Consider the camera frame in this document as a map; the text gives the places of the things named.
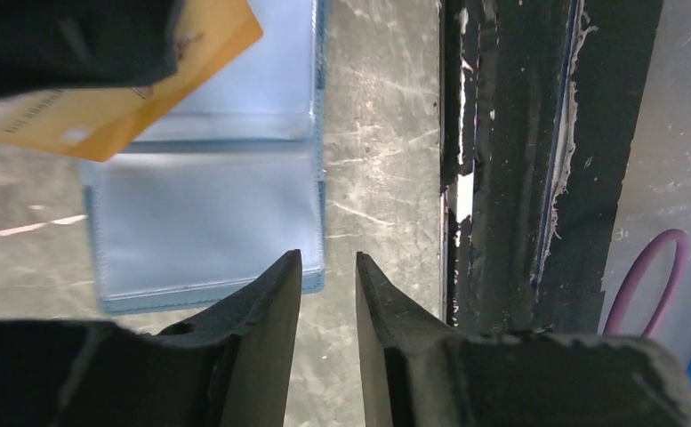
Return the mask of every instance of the black fabric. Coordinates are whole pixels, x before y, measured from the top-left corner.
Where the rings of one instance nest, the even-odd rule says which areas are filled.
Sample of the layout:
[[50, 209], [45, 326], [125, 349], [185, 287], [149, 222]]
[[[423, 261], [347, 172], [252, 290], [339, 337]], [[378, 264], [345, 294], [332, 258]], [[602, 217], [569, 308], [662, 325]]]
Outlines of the black fabric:
[[0, 0], [0, 98], [175, 73], [183, 0]]

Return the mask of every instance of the light blue card holder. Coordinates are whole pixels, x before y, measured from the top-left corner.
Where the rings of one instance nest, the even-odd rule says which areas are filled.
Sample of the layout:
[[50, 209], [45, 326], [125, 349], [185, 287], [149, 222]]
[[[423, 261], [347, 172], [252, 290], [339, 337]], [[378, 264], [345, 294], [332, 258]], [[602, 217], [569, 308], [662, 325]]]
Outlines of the light blue card holder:
[[301, 249], [324, 286], [326, 0], [250, 0], [263, 38], [122, 153], [85, 162], [100, 306], [216, 302]]

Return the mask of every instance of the plastic pocket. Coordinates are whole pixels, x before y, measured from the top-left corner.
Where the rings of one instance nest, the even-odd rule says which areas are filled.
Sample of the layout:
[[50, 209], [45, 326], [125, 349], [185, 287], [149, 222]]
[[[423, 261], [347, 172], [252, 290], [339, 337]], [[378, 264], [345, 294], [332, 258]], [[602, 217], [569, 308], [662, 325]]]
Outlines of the plastic pocket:
[[104, 302], [237, 288], [295, 248], [304, 274], [323, 269], [309, 146], [169, 147], [92, 166], [92, 235]]
[[261, 40], [136, 141], [291, 141], [314, 134], [318, 2], [248, 3], [264, 30]]

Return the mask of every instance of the gray concrete surface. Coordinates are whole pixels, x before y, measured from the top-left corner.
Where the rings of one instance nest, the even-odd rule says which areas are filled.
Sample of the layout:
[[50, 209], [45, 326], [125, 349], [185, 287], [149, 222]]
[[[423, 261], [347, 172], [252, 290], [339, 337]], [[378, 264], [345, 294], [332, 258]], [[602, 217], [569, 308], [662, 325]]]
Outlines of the gray concrete surface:
[[[325, 107], [325, 290], [307, 295], [285, 425], [364, 424], [354, 260], [370, 253], [432, 312], [439, 299], [434, 2], [332, 0]], [[6, 106], [0, 103], [0, 116]], [[84, 214], [77, 161], [0, 145], [0, 230]], [[157, 332], [191, 311], [115, 320]], [[0, 235], [0, 318], [103, 318], [85, 222]]]
[[[628, 268], [644, 246], [667, 229], [691, 238], [691, 2], [665, 0], [631, 144], [612, 245], [602, 287], [602, 323]], [[624, 332], [643, 329], [670, 274], [674, 246], [644, 277], [624, 321]], [[691, 254], [676, 298], [655, 338], [679, 360], [691, 359]]]

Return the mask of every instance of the black metal bar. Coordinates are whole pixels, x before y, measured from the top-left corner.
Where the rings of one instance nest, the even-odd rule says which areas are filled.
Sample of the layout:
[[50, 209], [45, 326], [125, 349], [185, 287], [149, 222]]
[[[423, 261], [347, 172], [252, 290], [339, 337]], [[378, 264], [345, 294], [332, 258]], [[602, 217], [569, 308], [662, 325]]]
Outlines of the black metal bar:
[[[460, 68], [464, 80], [448, 78], [442, 92], [457, 93], [458, 86], [465, 91], [464, 111], [446, 109], [444, 121], [450, 129], [462, 122], [459, 141], [446, 146], [461, 144], [463, 153], [462, 159], [452, 158], [454, 151], [446, 149], [442, 163], [447, 320], [464, 331], [528, 328], [571, 1], [446, 0], [445, 5], [461, 9], [462, 16], [445, 17], [445, 26], [462, 31], [459, 39], [442, 40], [442, 47], [460, 50], [462, 60], [446, 62], [443, 74], [453, 76], [452, 67]], [[460, 161], [462, 166], [455, 166]], [[471, 189], [462, 182], [472, 173]], [[463, 208], [471, 203], [472, 219]]]
[[292, 251], [157, 336], [105, 321], [0, 321], [0, 425], [282, 425], [300, 303]]
[[446, 322], [596, 332], [662, 0], [443, 5]]
[[551, 202], [557, 220], [534, 309], [536, 325], [558, 332], [599, 327], [601, 279], [663, 0], [580, 5], [569, 70], [572, 156]]
[[358, 254], [367, 427], [691, 426], [691, 382], [658, 344], [597, 335], [463, 335]]

